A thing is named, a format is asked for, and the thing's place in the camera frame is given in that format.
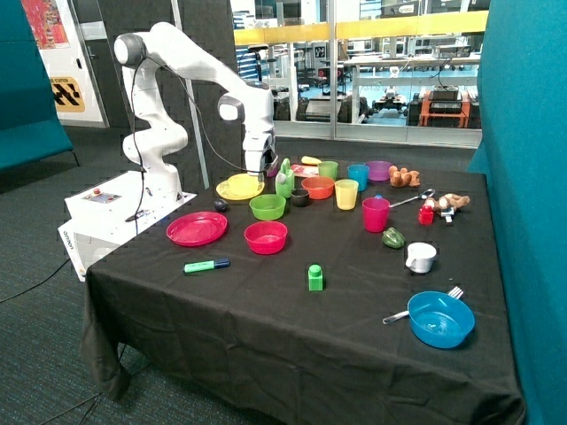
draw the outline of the spoon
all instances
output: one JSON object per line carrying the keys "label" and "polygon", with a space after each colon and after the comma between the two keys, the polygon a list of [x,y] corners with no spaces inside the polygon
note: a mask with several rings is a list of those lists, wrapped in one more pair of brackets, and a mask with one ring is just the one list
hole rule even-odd
{"label": "spoon", "polygon": [[411,197],[410,199],[406,199],[405,201],[396,202],[395,204],[391,204],[390,208],[393,206],[398,206],[405,204],[406,202],[413,201],[414,199],[427,199],[428,197],[432,197],[435,195],[435,189],[427,189],[424,193],[417,195],[416,197]]}

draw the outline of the metal fork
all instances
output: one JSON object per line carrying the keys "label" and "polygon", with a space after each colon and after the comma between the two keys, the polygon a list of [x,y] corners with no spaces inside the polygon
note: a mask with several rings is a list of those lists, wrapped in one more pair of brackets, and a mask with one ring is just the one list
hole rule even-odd
{"label": "metal fork", "polygon": [[[462,297],[462,294],[463,294],[462,289],[459,288],[458,286],[455,286],[447,293],[449,297],[453,297],[456,299]],[[402,317],[406,317],[406,316],[409,316],[408,310],[406,310],[405,312],[394,314],[393,316],[386,317],[385,319],[382,319],[382,323],[384,323],[384,325],[389,325],[390,323],[394,323],[395,321],[398,321]]]}

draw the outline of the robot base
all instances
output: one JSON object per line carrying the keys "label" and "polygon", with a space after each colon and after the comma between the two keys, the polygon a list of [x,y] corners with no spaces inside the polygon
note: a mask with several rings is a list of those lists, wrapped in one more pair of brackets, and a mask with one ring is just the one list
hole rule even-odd
{"label": "robot base", "polygon": [[65,200],[71,220],[58,228],[61,240],[81,282],[87,268],[157,221],[184,205],[195,194],[177,200],[154,199],[144,192],[137,220],[132,220],[141,196],[141,178],[128,171]]}

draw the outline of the teddy bear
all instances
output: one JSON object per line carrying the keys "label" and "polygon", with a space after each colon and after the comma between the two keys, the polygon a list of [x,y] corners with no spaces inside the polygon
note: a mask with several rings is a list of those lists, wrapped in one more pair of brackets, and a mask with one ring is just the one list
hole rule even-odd
{"label": "teddy bear", "polygon": [[388,172],[390,173],[390,184],[394,188],[403,188],[404,186],[417,188],[422,184],[419,181],[419,173],[417,171],[408,171],[407,168],[398,170],[398,167],[391,166]]}
{"label": "teddy bear", "polygon": [[468,205],[469,202],[469,197],[460,197],[455,193],[447,193],[443,197],[440,197],[439,201],[430,197],[423,204],[429,205],[434,212],[442,215],[448,208],[453,208],[453,211],[456,213],[459,208],[463,208],[465,205]]}

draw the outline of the gray carpet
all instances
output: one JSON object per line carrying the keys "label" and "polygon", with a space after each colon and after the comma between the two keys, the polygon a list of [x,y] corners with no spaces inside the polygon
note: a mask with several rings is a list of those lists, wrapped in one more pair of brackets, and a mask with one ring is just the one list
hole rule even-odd
{"label": "gray carpet", "polygon": [[[121,154],[124,130],[66,130],[81,167],[74,164],[71,153],[63,153],[0,173],[0,300],[33,287],[66,261],[57,232],[69,219],[65,197],[134,169]],[[381,158],[416,169],[455,171],[464,170],[474,153],[283,138],[278,139],[278,150],[292,158]],[[41,424],[52,418],[48,423],[279,423],[263,413],[236,409],[195,384],[163,375],[131,347],[122,358],[135,373],[125,398],[120,403],[94,398],[97,388],[79,355],[82,310],[83,285],[70,263],[41,286],[0,304],[0,423]],[[96,407],[85,418],[95,399]]]}

